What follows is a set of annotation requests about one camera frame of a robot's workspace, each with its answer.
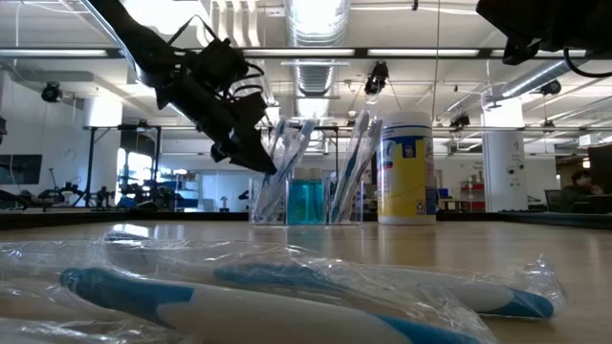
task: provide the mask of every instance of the table surface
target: table surface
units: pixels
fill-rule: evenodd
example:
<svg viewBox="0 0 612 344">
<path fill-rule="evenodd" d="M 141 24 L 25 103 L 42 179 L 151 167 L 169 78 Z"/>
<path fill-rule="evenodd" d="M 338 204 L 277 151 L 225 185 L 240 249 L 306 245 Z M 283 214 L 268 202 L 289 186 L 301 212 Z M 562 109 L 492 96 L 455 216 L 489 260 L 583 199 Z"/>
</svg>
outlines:
<svg viewBox="0 0 612 344">
<path fill-rule="evenodd" d="M 110 230 L 154 239 L 249 240 L 317 250 L 369 264 L 467 269 L 510 275 L 544 253 L 569 300 L 550 322 L 486 319 L 501 343 L 612 342 L 612 231 L 511 223 L 439 223 L 324 229 L 251 227 L 246 223 L 97 224 L 0 232 L 0 241 L 97 239 Z"/>
</svg>

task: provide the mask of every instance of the white lid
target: white lid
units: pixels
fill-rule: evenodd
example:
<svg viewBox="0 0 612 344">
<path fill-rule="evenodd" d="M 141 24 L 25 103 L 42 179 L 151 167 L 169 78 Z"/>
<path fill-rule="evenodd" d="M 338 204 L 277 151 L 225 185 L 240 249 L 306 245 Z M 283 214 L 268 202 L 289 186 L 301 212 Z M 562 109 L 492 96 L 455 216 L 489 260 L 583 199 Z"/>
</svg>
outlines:
<svg viewBox="0 0 612 344">
<path fill-rule="evenodd" d="M 384 128 L 401 125 L 422 125 L 431 127 L 431 115 L 424 112 L 396 112 L 381 116 Z"/>
<path fill-rule="evenodd" d="M 320 168 L 311 168 L 308 171 L 308 177 L 311 181 L 320 181 L 323 179 L 323 170 Z"/>
<path fill-rule="evenodd" d="M 310 170 L 308 168 L 296 167 L 294 168 L 294 179 L 301 181 L 310 180 Z"/>
</svg>

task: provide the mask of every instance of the plastic bag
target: plastic bag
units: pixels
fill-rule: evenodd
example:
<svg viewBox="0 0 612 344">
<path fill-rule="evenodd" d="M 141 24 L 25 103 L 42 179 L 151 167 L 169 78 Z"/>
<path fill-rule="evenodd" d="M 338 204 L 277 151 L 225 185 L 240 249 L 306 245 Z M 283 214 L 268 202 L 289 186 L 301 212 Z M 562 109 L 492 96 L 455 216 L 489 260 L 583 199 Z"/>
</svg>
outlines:
<svg viewBox="0 0 612 344">
<path fill-rule="evenodd" d="M 282 311 L 278 305 L 288 305 L 285 311 L 289 309 L 292 312 L 283 328 L 286 332 L 299 333 L 300 329 L 304 330 L 304 326 L 313 326 L 310 331 L 303 333 L 300 339 L 303 342 L 308 342 L 307 336 L 321 335 L 325 331 L 329 335 L 359 335 L 360 341 L 357 342 L 365 342 L 366 337 L 374 333 L 382 335 L 381 340 L 390 340 L 385 335 L 395 335 L 394 338 L 398 339 L 398 333 L 408 337 L 420 333 L 443 343 L 497 342 L 475 313 L 463 307 L 443 289 L 422 286 L 398 290 L 397 286 L 381 283 L 376 274 L 369 273 L 363 266 L 317 257 L 298 247 L 244 242 L 125 241 L 123 238 L 123 235 L 118 237 L 113 234 L 109 239 L 118 241 L 3 244 L 0 246 L 2 283 L 12 290 L 5 293 L 12 294 L 15 302 L 19 302 L 19 297 L 15 296 L 19 294 L 50 300 L 62 310 L 68 310 L 64 316 L 75 312 L 95 319 L 106 317 L 119 321 L 122 318 L 136 318 L 113 310 L 125 311 L 130 301 L 148 297 L 149 287 L 171 286 L 195 290 L 194 293 L 223 287 L 231 288 L 223 289 L 226 295 L 235 294 L 236 299 L 245 303 L 244 309 L 240 309 L 236 316 L 239 317 L 243 312 L 261 312 L 258 317 L 251 316 L 249 322 L 261 322 L 266 317 L 274 318 L 277 311 Z M 88 276 L 90 285 L 66 283 L 67 275 Z M 110 284 L 96 285 L 92 281 L 111 281 L 115 285 L 106 289 Z M 138 296 L 130 298 L 125 295 L 132 294 L 117 293 L 115 287 L 118 283 L 137 286 L 139 294 L 134 295 Z M 258 292 L 240 293 L 245 292 L 240 290 Z M 248 307 L 251 298 L 264 297 L 266 294 L 272 297 L 266 299 L 268 309 Z M 127 298 L 122 299 L 119 306 L 107 307 L 113 302 L 104 297 L 112 295 Z M 229 312 L 231 307 L 220 309 Z M 321 313 L 312 315 L 312 311 L 316 312 L 317 309 L 321 309 Z M 206 311 L 207 308 L 203 307 L 200 317 L 209 315 Z M 0 312 L 0 316 L 11 317 L 3 310 Z M 347 318 L 334 318 L 332 327 L 327 326 L 327 323 L 318 323 L 335 312 L 347 315 Z M 141 317 L 155 322 L 164 316 L 153 315 L 149 318 Z M 187 319 L 195 321 L 198 316 L 189 316 Z M 347 322 L 351 328 L 356 329 L 352 332 L 340 331 L 341 324 Z M 249 333 L 247 325 L 238 326 L 241 333 L 216 333 L 216 326 L 207 327 L 206 322 L 200 328 L 206 339 L 231 343 L 235 337 L 230 336 Z M 375 331 L 377 326 L 381 327 L 381 333 Z M 271 334 L 279 333 L 259 330 L 249 334 L 250 342 L 256 343 L 265 342 Z M 335 340 L 347 342 L 342 338 Z"/>
<path fill-rule="evenodd" d="M 557 273 L 543 255 L 518 269 L 514 280 L 458 270 L 384 266 L 364 269 L 401 289 L 411 288 L 415 281 L 443 287 L 483 315 L 550 319 L 562 313 L 567 304 Z"/>
<path fill-rule="evenodd" d="M 57 323 L 0 318 L 0 336 L 3 343 L 20 344 L 195 344 L 174 331 L 131 321 Z"/>
</svg>

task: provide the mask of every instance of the chair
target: chair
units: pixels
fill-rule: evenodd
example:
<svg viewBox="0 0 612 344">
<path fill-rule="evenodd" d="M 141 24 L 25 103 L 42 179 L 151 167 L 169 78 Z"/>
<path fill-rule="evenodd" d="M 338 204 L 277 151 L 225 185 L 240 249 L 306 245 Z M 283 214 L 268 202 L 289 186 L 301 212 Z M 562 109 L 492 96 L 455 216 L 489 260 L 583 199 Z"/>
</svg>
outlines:
<svg viewBox="0 0 612 344">
<path fill-rule="evenodd" d="M 546 204 L 548 205 L 548 211 L 559 212 L 561 190 L 545 190 L 544 192 L 546 193 Z"/>
</svg>

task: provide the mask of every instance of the disinfecting wipes container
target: disinfecting wipes container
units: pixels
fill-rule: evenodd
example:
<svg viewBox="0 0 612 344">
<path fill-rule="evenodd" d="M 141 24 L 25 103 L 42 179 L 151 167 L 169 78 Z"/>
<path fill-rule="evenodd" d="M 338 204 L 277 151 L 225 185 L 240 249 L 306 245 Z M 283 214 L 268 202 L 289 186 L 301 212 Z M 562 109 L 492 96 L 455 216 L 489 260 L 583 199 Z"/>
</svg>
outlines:
<svg viewBox="0 0 612 344">
<path fill-rule="evenodd" d="M 401 112 L 383 118 L 378 154 L 379 223 L 434 225 L 436 182 L 430 115 Z"/>
</svg>

